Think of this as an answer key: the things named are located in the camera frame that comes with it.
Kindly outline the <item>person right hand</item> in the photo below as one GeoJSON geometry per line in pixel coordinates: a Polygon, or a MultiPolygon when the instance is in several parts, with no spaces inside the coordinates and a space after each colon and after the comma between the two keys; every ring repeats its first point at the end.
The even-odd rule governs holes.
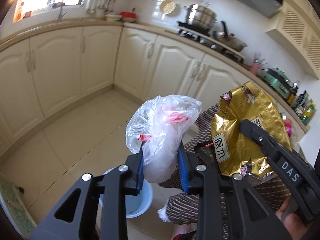
{"type": "MultiPolygon", "coordinates": [[[[276,211],[276,216],[278,217],[278,219],[282,218],[284,212],[287,210],[290,200],[291,196],[286,198],[281,207],[276,211]]],[[[290,233],[292,239],[295,240],[300,240],[308,230],[305,224],[295,213],[288,214],[283,220],[283,225],[290,233]]]]}

